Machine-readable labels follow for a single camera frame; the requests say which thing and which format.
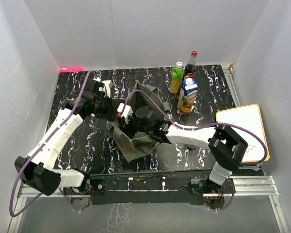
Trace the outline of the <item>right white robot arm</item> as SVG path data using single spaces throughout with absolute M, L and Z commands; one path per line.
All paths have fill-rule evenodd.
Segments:
M 241 165 L 248 143 L 229 125 L 214 124 L 197 129 L 171 121 L 159 120 L 148 106 L 133 111 L 129 105 L 117 108 L 120 129 L 127 136 L 145 133 L 150 139 L 166 144 L 186 144 L 208 149 L 216 159 L 208 178 L 207 189 L 213 193 L 224 187 L 224 182 Z

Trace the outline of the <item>blue white snack packet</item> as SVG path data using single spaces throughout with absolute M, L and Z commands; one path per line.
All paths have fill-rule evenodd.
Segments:
M 193 110 L 198 86 L 195 79 L 187 78 L 180 85 L 180 93 L 177 108 L 181 115 L 190 113 Z

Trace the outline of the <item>green Sprite plastic bottle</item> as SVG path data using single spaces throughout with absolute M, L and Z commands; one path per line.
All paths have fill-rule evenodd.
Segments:
M 176 65 L 172 68 L 171 81 L 169 84 L 169 91 L 176 94 L 180 84 L 182 82 L 182 76 L 184 72 L 184 67 L 182 62 L 176 62 Z

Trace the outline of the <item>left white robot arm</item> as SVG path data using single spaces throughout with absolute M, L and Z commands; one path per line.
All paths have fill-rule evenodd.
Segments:
M 83 91 L 65 99 L 55 121 L 38 145 L 26 157 L 19 156 L 15 161 L 24 184 L 46 196 L 59 188 L 73 187 L 81 194 L 89 191 L 91 185 L 85 173 L 77 169 L 59 170 L 54 166 L 66 142 L 87 116 L 112 117 L 111 88 L 110 80 L 88 80 Z

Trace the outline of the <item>grey-green canvas bag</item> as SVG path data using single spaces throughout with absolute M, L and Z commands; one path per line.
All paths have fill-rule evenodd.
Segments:
M 113 98 L 112 100 L 115 119 L 109 120 L 106 128 L 109 136 L 114 139 L 128 162 L 151 154 L 160 144 L 163 143 L 155 141 L 145 133 L 137 133 L 135 137 L 130 138 L 121 130 L 121 124 L 124 119 L 117 117 L 117 108 L 120 103 L 129 105 L 133 112 L 135 112 L 139 107 L 147 106 L 156 113 L 159 119 L 164 120 L 164 125 L 162 126 L 167 127 L 167 113 L 170 111 L 170 104 L 161 100 L 160 93 L 156 87 L 148 84 L 142 85 L 141 83 L 136 82 L 133 91 L 126 99 Z M 164 143 L 168 142 L 169 141 L 164 136 Z

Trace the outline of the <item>Coca-Cola glass bottle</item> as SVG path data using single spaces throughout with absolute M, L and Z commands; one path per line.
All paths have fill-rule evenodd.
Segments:
M 188 63 L 185 66 L 184 72 L 183 72 L 183 78 L 182 80 L 186 80 L 187 78 L 194 79 L 195 73 L 196 73 L 196 57 L 197 57 L 197 51 L 192 51 L 191 57 L 188 61 Z

